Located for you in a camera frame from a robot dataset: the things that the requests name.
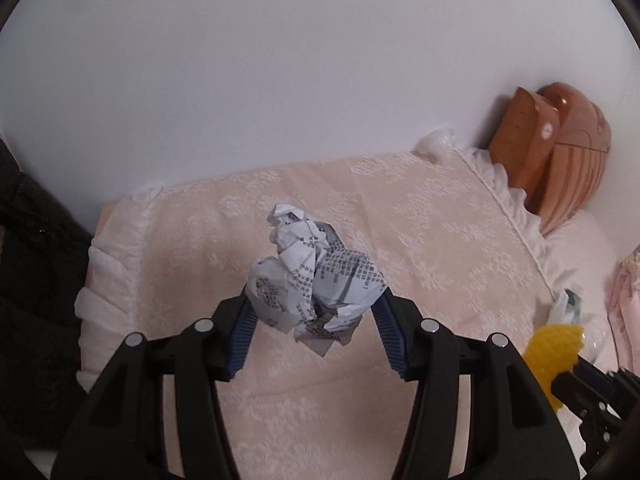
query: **pink garment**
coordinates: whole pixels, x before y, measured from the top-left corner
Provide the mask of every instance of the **pink garment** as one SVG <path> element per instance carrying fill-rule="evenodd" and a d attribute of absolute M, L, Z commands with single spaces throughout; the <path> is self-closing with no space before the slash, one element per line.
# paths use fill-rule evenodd
<path fill-rule="evenodd" d="M 640 254 L 632 254 L 620 267 L 611 292 L 609 322 L 621 368 L 640 371 Z"/>

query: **black fabric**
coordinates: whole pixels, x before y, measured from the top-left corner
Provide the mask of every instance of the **black fabric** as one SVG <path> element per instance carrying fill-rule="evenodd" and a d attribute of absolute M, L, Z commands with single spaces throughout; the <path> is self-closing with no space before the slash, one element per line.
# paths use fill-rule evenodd
<path fill-rule="evenodd" d="M 57 447 L 84 399 L 74 301 L 91 236 L 4 144 L 0 176 L 0 415 L 26 444 Z"/>

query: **crumpled paper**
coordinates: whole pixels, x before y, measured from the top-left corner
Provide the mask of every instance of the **crumpled paper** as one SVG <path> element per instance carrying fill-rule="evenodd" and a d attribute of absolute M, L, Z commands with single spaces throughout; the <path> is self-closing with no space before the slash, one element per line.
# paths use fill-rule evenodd
<path fill-rule="evenodd" d="M 251 269 L 246 294 L 257 316 L 281 332 L 294 330 L 324 356 L 334 341 L 347 345 L 362 315 L 386 289 L 364 253 L 345 247 L 335 229 L 306 211 L 276 204 L 267 220 L 278 256 Z"/>

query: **pink fabric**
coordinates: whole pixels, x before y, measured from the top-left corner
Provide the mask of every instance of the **pink fabric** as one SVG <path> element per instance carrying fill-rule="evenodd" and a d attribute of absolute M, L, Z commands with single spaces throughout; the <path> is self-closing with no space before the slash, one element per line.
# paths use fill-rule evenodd
<path fill-rule="evenodd" d="M 620 267 L 609 305 L 609 322 L 621 368 L 640 370 L 640 255 L 628 257 Z"/>

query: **yellow sponge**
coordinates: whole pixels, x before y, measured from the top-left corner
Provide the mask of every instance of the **yellow sponge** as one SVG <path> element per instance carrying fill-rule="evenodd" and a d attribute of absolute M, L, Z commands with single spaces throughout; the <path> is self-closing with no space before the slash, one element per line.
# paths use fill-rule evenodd
<path fill-rule="evenodd" d="M 545 325 L 534 332 L 522 356 L 556 411 L 562 402 L 551 394 L 551 383 L 558 374 L 574 368 L 581 348 L 581 326 Z"/>

